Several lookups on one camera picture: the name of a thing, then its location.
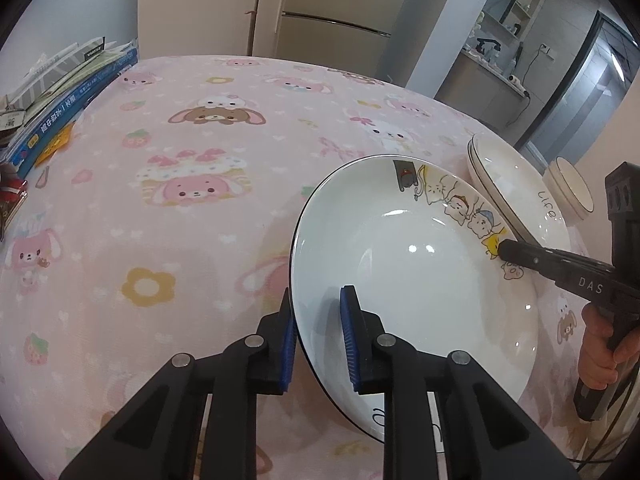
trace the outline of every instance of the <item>book spine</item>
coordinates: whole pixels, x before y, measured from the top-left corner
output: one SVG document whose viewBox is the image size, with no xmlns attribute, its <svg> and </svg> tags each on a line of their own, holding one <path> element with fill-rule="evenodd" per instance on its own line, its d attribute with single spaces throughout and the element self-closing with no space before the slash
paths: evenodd
<svg viewBox="0 0 640 480">
<path fill-rule="evenodd" d="M 129 52 L 127 52 L 121 58 L 118 58 L 116 61 L 107 65 L 99 72 L 95 73 L 89 79 L 84 81 L 82 84 L 76 87 L 70 94 L 68 94 L 62 101 L 59 102 L 58 106 L 53 110 L 47 117 L 43 118 L 37 126 L 33 129 L 32 133 L 28 135 L 28 138 L 25 139 L 22 144 L 16 146 L 14 148 L 14 154 L 11 156 L 10 164 L 17 170 L 20 166 L 21 162 L 31 153 L 31 150 L 34 146 L 39 142 L 40 137 L 43 136 L 47 130 L 54 127 L 54 125 L 60 120 L 60 118 L 66 117 L 66 111 L 73 107 L 75 102 L 78 100 L 82 100 L 84 102 L 88 97 L 86 94 L 92 89 L 92 87 L 96 86 L 105 78 L 108 78 L 113 73 L 119 72 L 128 64 L 134 62 L 138 57 L 138 51 L 133 48 Z"/>
</svg>

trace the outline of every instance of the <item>blue book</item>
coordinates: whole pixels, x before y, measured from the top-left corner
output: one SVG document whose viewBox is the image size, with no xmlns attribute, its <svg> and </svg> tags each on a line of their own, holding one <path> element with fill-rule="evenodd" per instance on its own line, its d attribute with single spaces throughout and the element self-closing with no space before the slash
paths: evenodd
<svg viewBox="0 0 640 480">
<path fill-rule="evenodd" d="M 137 61 L 138 51 L 132 48 L 124 56 L 108 64 L 67 93 L 59 100 L 56 107 L 34 126 L 31 133 L 28 134 L 21 143 L 11 148 L 11 153 L 9 153 L 7 157 L 8 164 L 4 165 L 5 170 L 11 173 L 13 168 L 15 172 L 18 172 L 18 168 L 21 167 L 23 161 L 37 148 L 39 148 L 39 152 L 41 153 L 49 141 L 87 104 L 87 101 L 95 95 L 98 88 L 99 91 L 104 89 L 106 85 L 101 85 L 100 83 L 103 81 L 110 82 L 113 75 L 116 75 L 125 67 L 135 64 Z"/>
<path fill-rule="evenodd" d="M 69 123 L 69 121 L 73 120 L 73 118 L 76 117 L 78 112 L 82 111 L 83 108 L 86 108 L 89 105 L 89 103 L 93 101 L 95 97 L 98 96 L 100 92 L 102 92 L 105 88 L 107 88 L 107 86 L 109 86 L 114 80 L 116 80 L 119 75 L 120 75 L 120 72 L 116 72 L 109 79 L 102 81 L 96 88 L 94 88 L 94 91 L 91 92 L 91 95 L 89 95 L 88 93 L 85 94 L 86 100 L 76 101 L 72 107 L 67 109 L 64 117 L 60 116 L 60 120 L 56 123 L 55 126 L 52 126 L 47 130 L 45 134 L 40 136 L 40 140 L 33 147 L 33 149 L 31 150 L 31 153 L 29 153 L 29 155 L 27 155 L 27 157 L 20 163 L 20 166 L 18 167 L 18 170 L 16 172 L 16 175 L 18 176 L 18 178 L 25 179 L 27 177 L 27 174 L 31 171 L 31 168 L 33 168 L 33 166 L 36 163 L 36 160 L 38 160 L 38 157 L 44 151 L 47 145 L 50 143 L 51 139 L 53 139 L 53 137 L 55 137 L 58 134 L 58 132 L 62 128 L 64 128 L 66 124 Z"/>
</svg>

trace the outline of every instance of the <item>metal pivot screw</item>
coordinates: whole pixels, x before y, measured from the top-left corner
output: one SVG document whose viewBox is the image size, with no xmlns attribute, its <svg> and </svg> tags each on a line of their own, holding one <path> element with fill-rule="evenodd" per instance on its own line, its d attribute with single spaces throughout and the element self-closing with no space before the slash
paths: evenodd
<svg viewBox="0 0 640 480">
<path fill-rule="evenodd" d="M 171 364 L 176 368 L 182 368 L 191 362 L 191 356 L 188 354 L 176 354 L 171 358 Z"/>
<path fill-rule="evenodd" d="M 456 350 L 451 354 L 451 360 L 457 365 L 468 365 L 471 362 L 471 356 L 464 350 Z"/>
<path fill-rule="evenodd" d="M 396 338 L 391 334 L 380 334 L 376 341 L 380 346 L 393 346 L 396 344 Z"/>
<path fill-rule="evenodd" d="M 258 346 L 262 346 L 262 343 L 264 343 L 264 338 L 257 334 L 247 336 L 244 340 L 244 344 L 249 348 L 258 348 Z"/>
</svg>

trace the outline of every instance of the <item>white plate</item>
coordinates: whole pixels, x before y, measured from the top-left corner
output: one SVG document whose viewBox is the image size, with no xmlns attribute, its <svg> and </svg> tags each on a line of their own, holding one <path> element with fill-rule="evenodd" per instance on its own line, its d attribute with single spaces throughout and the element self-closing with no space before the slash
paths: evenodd
<svg viewBox="0 0 640 480">
<path fill-rule="evenodd" d="M 475 134 L 472 142 L 478 176 L 514 229 L 530 243 L 571 251 L 562 212 L 536 169 L 494 133 Z"/>
<path fill-rule="evenodd" d="M 487 172 L 482 168 L 482 164 L 480 164 L 480 160 L 478 159 L 478 156 L 476 155 L 476 152 L 474 150 L 473 139 L 469 141 L 469 144 L 467 146 L 466 164 L 469 173 L 471 174 L 471 181 L 473 182 L 476 189 L 479 190 L 485 198 L 489 199 L 489 202 L 491 202 L 491 204 L 493 204 L 494 207 L 500 212 L 502 217 L 506 220 L 507 224 L 511 228 L 511 231 L 513 231 L 513 233 L 519 236 L 522 240 L 530 244 L 539 245 L 537 240 L 513 212 L 509 204 L 505 202 L 503 196 L 491 182 L 491 178 L 489 177 Z"/>
<path fill-rule="evenodd" d="M 293 312 L 318 381 L 361 430 L 383 439 L 384 402 L 353 391 L 338 311 L 345 285 L 388 332 L 441 356 L 466 350 L 520 397 L 538 311 L 529 271 L 494 256 L 504 238 L 510 229 L 476 190 L 416 158 L 350 162 L 311 195 L 291 250 Z"/>
</svg>

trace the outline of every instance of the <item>strawberry print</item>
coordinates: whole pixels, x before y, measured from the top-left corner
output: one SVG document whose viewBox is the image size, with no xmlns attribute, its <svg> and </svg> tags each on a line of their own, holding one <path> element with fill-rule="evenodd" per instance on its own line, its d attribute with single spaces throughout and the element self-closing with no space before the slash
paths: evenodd
<svg viewBox="0 0 640 480">
<path fill-rule="evenodd" d="M 125 135 L 122 145 L 125 148 L 140 148 L 151 140 L 151 134 L 146 130 L 136 130 Z"/>
<path fill-rule="evenodd" d="M 34 333 L 24 340 L 24 358 L 30 365 L 43 365 L 47 363 L 49 355 L 49 342 L 39 338 Z"/>
</svg>

